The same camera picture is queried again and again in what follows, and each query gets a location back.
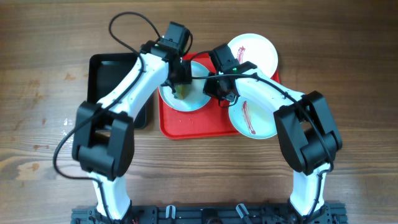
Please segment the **green yellow sponge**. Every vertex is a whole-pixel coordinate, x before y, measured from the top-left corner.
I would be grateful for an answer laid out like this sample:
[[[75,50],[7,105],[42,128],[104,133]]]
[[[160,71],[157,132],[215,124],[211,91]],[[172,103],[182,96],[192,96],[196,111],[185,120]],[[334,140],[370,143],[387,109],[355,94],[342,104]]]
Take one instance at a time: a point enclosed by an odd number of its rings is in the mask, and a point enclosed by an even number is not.
[[[174,86],[174,98],[178,100],[184,100],[192,89],[191,84],[179,84]]]

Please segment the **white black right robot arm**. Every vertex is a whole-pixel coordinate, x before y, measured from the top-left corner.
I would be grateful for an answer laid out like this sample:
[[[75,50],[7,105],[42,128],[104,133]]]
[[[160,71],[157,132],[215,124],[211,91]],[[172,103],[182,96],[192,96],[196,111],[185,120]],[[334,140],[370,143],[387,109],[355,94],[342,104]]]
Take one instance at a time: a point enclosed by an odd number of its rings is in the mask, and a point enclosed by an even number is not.
[[[342,138],[324,96],[304,94],[263,77],[258,68],[233,68],[204,77],[204,92],[220,100],[229,94],[246,98],[273,116],[281,153],[294,171],[288,205],[297,220],[309,223],[318,218],[325,201],[325,177],[334,169]]]

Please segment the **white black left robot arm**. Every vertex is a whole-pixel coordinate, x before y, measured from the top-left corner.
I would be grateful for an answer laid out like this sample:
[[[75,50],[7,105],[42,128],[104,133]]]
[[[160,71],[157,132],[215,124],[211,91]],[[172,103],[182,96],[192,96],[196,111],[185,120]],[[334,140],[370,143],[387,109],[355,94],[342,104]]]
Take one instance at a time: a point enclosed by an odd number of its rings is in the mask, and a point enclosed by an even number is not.
[[[151,94],[165,82],[190,81],[182,61],[187,41],[161,38],[148,41],[131,71],[96,103],[84,101],[76,115],[72,158],[96,187],[97,212],[123,222],[131,207],[124,178],[134,155],[134,118]]]

